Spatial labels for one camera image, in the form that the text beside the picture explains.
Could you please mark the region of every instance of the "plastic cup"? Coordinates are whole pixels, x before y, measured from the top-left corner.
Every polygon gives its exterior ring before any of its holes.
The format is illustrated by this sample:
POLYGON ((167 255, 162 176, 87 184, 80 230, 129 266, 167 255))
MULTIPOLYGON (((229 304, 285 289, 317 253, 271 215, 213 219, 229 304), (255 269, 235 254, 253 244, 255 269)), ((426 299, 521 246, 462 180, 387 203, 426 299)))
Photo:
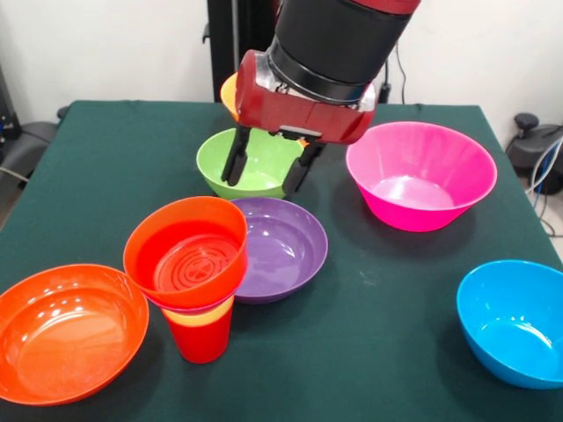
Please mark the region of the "plastic cup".
POLYGON ((161 308, 187 360, 209 362, 226 349, 232 297, 248 267, 246 237, 236 205, 193 197, 149 215, 127 241, 125 272, 161 308))
POLYGON ((180 314, 162 309, 182 357, 192 363, 218 359, 229 344, 230 318, 235 296, 200 314, 180 314))

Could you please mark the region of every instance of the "purple bowl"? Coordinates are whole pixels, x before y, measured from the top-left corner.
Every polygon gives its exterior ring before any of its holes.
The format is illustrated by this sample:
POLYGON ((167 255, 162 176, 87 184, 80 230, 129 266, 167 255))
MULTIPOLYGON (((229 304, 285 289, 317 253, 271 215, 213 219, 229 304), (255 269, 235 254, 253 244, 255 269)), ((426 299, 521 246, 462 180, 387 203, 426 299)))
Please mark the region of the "purple bowl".
POLYGON ((235 299, 279 301, 320 270, 328 253, 322 224, 307 210, 276 198, 233 200, 248 223, 248 270, 235 299))

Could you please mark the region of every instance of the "blue bowl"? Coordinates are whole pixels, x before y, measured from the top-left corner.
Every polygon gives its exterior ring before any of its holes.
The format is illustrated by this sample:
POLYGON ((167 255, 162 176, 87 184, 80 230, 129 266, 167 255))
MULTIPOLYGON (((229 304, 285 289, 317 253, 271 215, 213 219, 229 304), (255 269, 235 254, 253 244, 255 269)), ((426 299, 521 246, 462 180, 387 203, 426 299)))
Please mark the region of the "blue bowl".
POLYGON ((494 261, 468 273, 457 313, 470 348, 498 378, 526 389, 563 386, 563 273, 494 261))

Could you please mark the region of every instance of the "pink bowl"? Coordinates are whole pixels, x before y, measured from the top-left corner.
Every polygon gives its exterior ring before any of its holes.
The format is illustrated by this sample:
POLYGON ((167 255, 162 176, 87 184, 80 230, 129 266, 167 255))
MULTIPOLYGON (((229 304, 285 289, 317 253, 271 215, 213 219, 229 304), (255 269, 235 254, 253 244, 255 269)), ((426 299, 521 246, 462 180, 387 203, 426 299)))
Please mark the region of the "pink bowl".
POLYGON ((453 129, 415 121, 370 128, 346 154, 371 212, 406 231, 447 226, 494 188, 488 152, 453 129))

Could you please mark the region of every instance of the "white wall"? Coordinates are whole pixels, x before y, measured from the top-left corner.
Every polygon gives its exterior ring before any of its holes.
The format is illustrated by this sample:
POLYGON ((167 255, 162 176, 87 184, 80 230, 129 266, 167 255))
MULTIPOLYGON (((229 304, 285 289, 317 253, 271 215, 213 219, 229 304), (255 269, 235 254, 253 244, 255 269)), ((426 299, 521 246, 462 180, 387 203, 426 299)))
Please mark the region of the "white wall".
POLYGON ((0 62, 22 121, 75 99, 213 99, 204 0, 0 0, 0 62))
MULTIPOLYGON (((521 111, 563 123, 560 0, 422 0, 399 53, 407 102, 480 105, 502 143, 521 111)), ((391 64, 398 102, 395 55, 391 64)))
MULTIPOLYGON (((0 0, 0 61, 23 121, 77 98, 212 100, 204 0, 0 0)), ((400 41, 411 103, 563 121, 560 0, 422 0, 400 41)), ((391 57, 391 101, 401 75, 391 57)))

